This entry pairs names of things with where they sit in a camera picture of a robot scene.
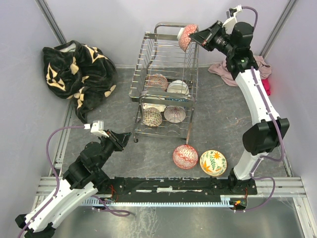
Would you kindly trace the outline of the brown cross patterned bowl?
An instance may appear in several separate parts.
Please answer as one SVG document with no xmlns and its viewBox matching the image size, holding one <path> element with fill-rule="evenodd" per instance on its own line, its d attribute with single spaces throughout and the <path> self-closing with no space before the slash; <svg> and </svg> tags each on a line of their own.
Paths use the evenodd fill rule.
<svg viewBox="0 0 317 238">
<path fill-rule="evenodd" d="M 159 126 L 162 123 L 162 116 L 157 108 L 150 107 L 144 109 L 143 124 L 151 127 Z"/>
</svg>

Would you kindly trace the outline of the white scalloped bowl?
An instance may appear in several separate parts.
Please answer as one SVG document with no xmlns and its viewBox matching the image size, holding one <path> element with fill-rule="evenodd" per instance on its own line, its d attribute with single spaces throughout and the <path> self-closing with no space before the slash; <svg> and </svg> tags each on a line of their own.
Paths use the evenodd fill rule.
<svg viewBox="0 0 317 238">
<path fill-rule="evenodd" d="M 150 104 L 150 103 L 143 103 L 143 109 L 155 108 L 159 112 L 164 112 L 166 105 L 163 104 Z"/>
</svg>

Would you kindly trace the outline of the plain white bowl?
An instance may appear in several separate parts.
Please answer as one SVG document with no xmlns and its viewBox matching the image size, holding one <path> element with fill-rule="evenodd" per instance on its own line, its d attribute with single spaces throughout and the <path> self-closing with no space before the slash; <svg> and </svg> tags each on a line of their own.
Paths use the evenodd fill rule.
<svg viewBox="0 0 317 238">
<path fill-rule="evenodd" d="M 180 94 L 189 94 L 188 85 L 182 80 L 174 80 L 171 82 L 167 88 L 168 93 L 180 93 Z"/>
</svg>

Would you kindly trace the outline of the stainless steel dish rack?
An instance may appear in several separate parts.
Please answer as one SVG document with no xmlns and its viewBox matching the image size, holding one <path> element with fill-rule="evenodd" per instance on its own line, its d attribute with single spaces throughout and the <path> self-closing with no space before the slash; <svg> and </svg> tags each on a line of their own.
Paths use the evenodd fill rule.
<svg viewBox="0 0 317 238">
<path fill-rule="evenodd" d="M 138 104 L 133 139 L 139 135 L 189 140 L 198 94 L 198 45 L 179 45 L 190 23 L 159 22 L 145 32 L 130 86 Z"/>
</svg>

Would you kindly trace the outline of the blue triangle patterned bowl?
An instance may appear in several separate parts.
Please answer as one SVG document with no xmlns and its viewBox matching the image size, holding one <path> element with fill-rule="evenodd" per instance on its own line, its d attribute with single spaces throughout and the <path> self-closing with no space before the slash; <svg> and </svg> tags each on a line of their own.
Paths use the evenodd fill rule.
<svg viewBox="0 0 317 238">
<path fill-rule="evenodd" d="M 174 102 L 188 102 L 188 100 L 184 98 L 165 98 L 165 100 Z"/>
</svg>

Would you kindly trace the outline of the red diamond patterned bowl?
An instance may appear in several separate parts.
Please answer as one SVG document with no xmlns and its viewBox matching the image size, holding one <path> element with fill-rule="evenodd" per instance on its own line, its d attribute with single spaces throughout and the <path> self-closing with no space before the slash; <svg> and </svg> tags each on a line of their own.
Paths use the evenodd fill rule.
<svg viewBox="0 0 317 238">
<path fill-rule="evenodd" d="M 194 147 L 184 144 L 173 151 L 172 159 L 177 167 L 188 170 L 197 164 L 198 153 Z"/>
</svg>

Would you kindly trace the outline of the black leaf patterned bowl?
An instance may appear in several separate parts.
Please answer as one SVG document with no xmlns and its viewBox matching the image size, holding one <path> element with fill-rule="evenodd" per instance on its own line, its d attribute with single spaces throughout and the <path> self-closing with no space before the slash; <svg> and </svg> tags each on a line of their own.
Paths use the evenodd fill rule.
<svg viewBox="0 0 317 238">
<path fill-rule="evenodd" d="M 189 37 L 189 35 L 195 33 L 197 29 L 198 29 L 197 24 L 189 24 L 180 29 L 177 35 L 177 40 L 178 40 L 178 45 L 182 51 L 186 52 L 191 42 L 191 38 Z"/>
</svg>

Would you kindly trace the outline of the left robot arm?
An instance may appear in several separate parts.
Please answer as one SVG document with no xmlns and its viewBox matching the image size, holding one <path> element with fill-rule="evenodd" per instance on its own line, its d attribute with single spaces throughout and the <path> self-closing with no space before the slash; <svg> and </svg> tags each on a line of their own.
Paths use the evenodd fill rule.
<svg viewBox="0 0 317 238">
<path fill-rule="evenodd" d="M 102 170 L 113 152 L 121 152 L 132 134 L 104 130 L 99 142 L 90 142 L 69 166 L 56 187 L 32 212 L 18 215 L 18 237 L 51 238 L 60 223 L 87 198 L 114 188 L 115 181 Z"/>
</svg>

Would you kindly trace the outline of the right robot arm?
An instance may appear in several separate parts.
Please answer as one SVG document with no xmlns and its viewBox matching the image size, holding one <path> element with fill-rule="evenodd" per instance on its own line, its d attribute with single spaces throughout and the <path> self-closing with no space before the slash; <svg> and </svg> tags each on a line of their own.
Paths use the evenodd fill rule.
<svg viewBox="0 0 317 238">
<path fill-rule="evenodd" d="M 262 84 L 251 51 L 254 30 L 249 23 L 237 22 L 228 34 L 223 23 L 217 21 L 209 28 L 189 35 L 205 50 L 216 49 L 226 56 L 227 70 L 241 89 L 251 114 L 252 127 L 242 136 L 244 152 L 227 179 L 227 188 L 234 194 L 255 181 L 255 170 L 263 159 L 272 159 L 268 154 L 277 146 L 281 148 L 280 160 L 283 160 L 283 137 L 290 126 L 289 120 L 281 118 L 274 109 Z"/>
</svg>

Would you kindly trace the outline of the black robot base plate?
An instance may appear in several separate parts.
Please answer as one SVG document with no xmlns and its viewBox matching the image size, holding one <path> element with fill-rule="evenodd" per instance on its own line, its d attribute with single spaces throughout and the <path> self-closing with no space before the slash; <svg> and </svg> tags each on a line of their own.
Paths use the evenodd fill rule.
<svg viewBox="0 0 317 238">
<path fill-rule="evenodd" d="M 256 195 L 253 179 L 227 178 L 122 178 L 111 179 L 98 195 L 114 195 L 116 202 L 220 201 L 221 195 Z"/>
</svg>

